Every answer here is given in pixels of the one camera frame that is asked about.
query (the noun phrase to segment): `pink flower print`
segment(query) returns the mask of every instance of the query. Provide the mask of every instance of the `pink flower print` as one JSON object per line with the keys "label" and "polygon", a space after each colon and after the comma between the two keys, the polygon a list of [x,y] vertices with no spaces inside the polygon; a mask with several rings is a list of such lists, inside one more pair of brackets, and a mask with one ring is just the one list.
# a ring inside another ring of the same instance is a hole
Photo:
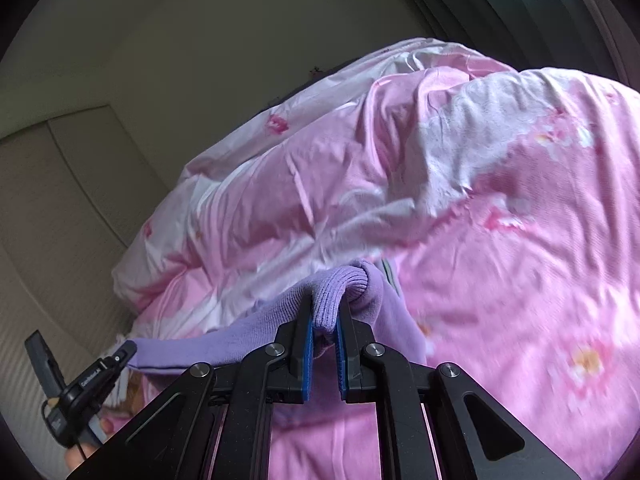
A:
{"label": "pink flower print", "polygon": [[610,91],[605,94],[605,99],[607,100],[607,103],[609,103],[612,106],[617,106],[620,104],[619,97],[620,95],[616,91]]}
{"label": "pink flower print", "polygon": [[614,371],[613,345],[599,338],[574,338],[561,342],[558,357],[550,374],[572,411],[587,409],[594,396],[606,393]]}
{"label": "pink flower print", "polygon": [[604,153],[604,143],[600,137],[595,137],[593,141],[593,151],[596,155],[602,155]]}
{"label": "pink flower print", "polygon": [[534,139],[549,152],[553,160],[558,160],[558,150],[570,146],[574,137],[578,135],[574,118],[560,108],[554,110],[538,124]]}
{"label": "pink flower print", "polygon": [[433,338],[433,327],[423,321],[417,321],[416,323],[418,324],[420,331],[424,334],[426,356],[431,357],[436,351],[435,340]]}
{"label": "pink flower print", "polygon": [[142,234],[145,238],[149,238],[154,233],[154,230],[151,228],[151,219],[147,220],[145,224],[142,226]]}
{"label": "pink flower print", "polygon": [[274,134],[281,135],[289,129],[289,124],[279,115],[271,114],[267,120],[267,128]]}
{"label": "pink flower print", "polygon": [[[505,200],[497,200],[490,207],[489,216],[482,223],[482,227],[489,229],[489,231],[524,232],[532,223],[529,215],[521,215],[528,209],[529,203],[525,199],[506,198]],[[512,212],[513,210],[520,214],[516,215]]]}

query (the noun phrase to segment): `screw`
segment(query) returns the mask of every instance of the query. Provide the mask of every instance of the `screw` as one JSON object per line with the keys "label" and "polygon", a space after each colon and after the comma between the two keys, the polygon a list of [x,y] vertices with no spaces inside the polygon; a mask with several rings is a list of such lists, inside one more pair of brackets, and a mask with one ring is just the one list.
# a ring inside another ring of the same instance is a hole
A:
{"label": "screw", "polygon": [[380,343],[369,343],[364,350],[367,354],[373,357],[380,357],[383,353],[385,353],[385,347]]}
{"label": "screw", "polygon": [[453,363],[443,363],[438,368],[445,377],[458,377],[460,375],[460,367]]}
{"label": "screw", "polygon": [[269,343],[264,347],[264,351],[267,353],[267,355],[277,357],[284,354],[284,346],[282,346],[280,343]]}
{"label": "screw", "polygon": [[211,367],[206,364],[206,363],[196,363],[194,365],[191,365],[191,368],[189,368],[189,373],[194,376],[194,377],[206,377],[207,375],[209,375],[209,371],[211,370]]}

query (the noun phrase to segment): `finger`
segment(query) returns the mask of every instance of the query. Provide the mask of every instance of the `finger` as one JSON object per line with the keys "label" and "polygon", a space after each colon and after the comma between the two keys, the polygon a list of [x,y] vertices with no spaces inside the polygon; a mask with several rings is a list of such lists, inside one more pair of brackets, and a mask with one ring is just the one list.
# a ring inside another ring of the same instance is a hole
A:
{"label": "finger", "polygon": [[[81,445],[82,445],[82,451],[84,451],[84,454],[87,457],[91,456],[95,452],[96,448],[94,446],[91,446],[90,444],[81,444]],[[72,448],[67,449],[65,451],[65,462],[66,462],[66,466],[69,468],[69,471],[73,471],[82,462],[84,462],[84,458],[80,454],[80,450],[78,449],[78,446],[73,446]]]}
{"label": "finger", "polygon": [[107,437],[110,437],[114,433],[113,423],[108,418],[100,419],[100,427]]}

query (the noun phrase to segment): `white and pink bedding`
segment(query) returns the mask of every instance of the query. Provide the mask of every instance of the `white and pink bedding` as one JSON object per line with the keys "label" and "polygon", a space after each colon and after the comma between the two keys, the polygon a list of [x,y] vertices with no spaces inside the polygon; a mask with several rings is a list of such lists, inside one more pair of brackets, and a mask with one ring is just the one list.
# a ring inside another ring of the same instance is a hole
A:
{"label": "white and pink bedding", "polygon": [[[640,96],[597,76],[398,43],[192,160],[116,291],[134,336],[181,338],[315,270],[393,258],[424,362],[459,363],[602,479],[640,427],[639,119]],[[271,477],[355,478],[370,430],[315,428],[334,443],[322,476],[312,442],[281,428]]]}

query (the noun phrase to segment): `wall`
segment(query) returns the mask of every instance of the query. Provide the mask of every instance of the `wall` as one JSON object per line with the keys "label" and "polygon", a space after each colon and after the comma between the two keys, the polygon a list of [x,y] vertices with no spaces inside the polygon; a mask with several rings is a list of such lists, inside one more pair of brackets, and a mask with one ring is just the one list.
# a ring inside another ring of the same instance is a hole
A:
{"label": "wall", "polygon": [[313,67],[423,35],[406,0],[41,0],[0,63],[0,136],[111,104],[172,186]]}

